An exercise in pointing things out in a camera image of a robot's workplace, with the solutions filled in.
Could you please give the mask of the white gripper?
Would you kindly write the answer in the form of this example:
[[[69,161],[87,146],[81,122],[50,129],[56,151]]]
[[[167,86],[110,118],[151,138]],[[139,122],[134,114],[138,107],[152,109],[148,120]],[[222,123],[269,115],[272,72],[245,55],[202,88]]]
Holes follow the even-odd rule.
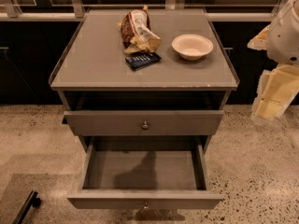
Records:
[[[280,118],[299,93],[299,0],[288,0],[270,26],[254,36],[247,47],[267,50],[267,56],[279,63],[272,71],[263,70],[251,116]]]

